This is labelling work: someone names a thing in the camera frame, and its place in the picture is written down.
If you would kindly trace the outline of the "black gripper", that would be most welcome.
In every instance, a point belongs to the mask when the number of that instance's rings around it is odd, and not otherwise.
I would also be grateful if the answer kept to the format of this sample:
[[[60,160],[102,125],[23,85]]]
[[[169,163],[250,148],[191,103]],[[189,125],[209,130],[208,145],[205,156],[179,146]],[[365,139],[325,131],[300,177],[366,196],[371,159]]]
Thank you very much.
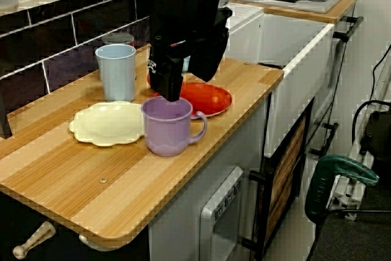
[[[173,41],[157,35],[151,46],[148,59],[150,87],[166,100],[177,101],[183,82],[182,69],[188,69],[191,58],[188,43],[185,39]]]

